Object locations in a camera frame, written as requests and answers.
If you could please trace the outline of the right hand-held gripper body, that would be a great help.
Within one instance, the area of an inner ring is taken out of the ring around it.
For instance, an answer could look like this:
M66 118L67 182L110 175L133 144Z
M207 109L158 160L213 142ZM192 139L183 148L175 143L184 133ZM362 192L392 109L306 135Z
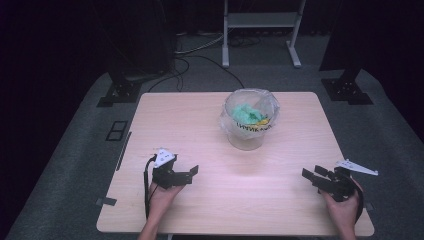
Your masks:
M329 193L336 202L347 200L355 191L358 191L359 195L362 194L360 187L352 180L351 172L359 172L373 176L379 175L377 170L368 169L349 159L337 161L332 172L334 173L334 177L327 177L329 183L325 187L322 187L322 190Z

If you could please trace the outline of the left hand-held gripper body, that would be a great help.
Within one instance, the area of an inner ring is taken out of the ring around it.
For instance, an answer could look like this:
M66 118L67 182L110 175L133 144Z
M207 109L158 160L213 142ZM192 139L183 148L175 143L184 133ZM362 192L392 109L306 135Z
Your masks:
M177 156L167 149L160 148L155 158L152 181L162 187L169 189L173 186L181 186L179 176L173 171Z

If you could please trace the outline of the person's right hand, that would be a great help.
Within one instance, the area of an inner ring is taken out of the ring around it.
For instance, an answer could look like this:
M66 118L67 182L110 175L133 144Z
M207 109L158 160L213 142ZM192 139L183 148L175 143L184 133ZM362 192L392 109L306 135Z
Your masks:
M355 232L354 228L360 202L358 191L355 191L352 196L342 202L336 202L329 193L323 190L320 193L326 202L330 218L338 232L344 235L348 232L353 234Z

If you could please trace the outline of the person's left hand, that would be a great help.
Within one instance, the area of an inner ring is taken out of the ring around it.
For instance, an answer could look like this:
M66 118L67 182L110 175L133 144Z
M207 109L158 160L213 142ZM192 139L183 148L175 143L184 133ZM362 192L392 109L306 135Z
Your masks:
M168 189L152 183L149 189L149 220L159 220L167 212L175 197L183 189L183 186L174 186Z

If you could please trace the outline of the clear bin with plastic bag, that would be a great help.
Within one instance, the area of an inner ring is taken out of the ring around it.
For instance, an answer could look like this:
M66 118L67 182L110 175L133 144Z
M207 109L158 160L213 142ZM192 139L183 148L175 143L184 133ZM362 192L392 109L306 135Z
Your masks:
M267 125L245 125L235 121L232 110L241 104L249 104L270 119ZM224 101L220 115L220 126L229 143L244 151L262 146L265 135L271 131L279 118L280 104L276 97L264 89L239 89L232 92Z

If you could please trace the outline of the green crumpled wrapper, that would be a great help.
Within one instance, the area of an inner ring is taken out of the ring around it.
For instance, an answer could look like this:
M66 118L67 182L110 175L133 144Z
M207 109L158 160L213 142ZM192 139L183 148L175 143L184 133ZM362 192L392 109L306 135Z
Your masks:
M249 104L237 105L231 112L232 118L238 123L255 125L256 122L266 117L259 110Z

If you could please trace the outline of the black stand base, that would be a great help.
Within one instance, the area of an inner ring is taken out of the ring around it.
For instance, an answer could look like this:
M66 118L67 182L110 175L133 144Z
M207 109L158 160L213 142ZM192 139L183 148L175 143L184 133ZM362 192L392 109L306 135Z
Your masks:
M373 104L371 98L359 88L355 81L322 79L321 82L332 101L346 101L349 105Z
M115 103L135 103L141 89L140 83L112 83L105 96L99 99L98 107L112 107Z

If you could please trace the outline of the dark equipment case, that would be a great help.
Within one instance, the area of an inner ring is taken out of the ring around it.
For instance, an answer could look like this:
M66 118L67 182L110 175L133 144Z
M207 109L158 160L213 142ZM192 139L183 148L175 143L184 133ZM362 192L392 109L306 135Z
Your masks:
M118 56L127 65L122 71L143 76L169 72L175 37L169 24L167 0L110 0L108 34Z

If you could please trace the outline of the white metal stand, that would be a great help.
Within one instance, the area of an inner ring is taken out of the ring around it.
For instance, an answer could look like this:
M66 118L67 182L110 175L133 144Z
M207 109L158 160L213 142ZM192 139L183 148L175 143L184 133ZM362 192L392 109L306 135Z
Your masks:
M224 0L223 13L223 43L222 43L222 66L230 66L228 34L231 29L239 28L291 28L291 39L286 42L292 64L295 68L302 66L295 43L302 22L306 0L300 0L295 12L277 13L230 13L228 11L228 0Z

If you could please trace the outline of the black floor socket frame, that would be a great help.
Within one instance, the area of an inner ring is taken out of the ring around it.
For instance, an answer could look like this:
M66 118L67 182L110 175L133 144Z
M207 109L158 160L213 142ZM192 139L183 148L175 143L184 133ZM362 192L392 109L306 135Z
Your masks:
M127 121L114 121L107 136L107 141L121 141L125 136Z

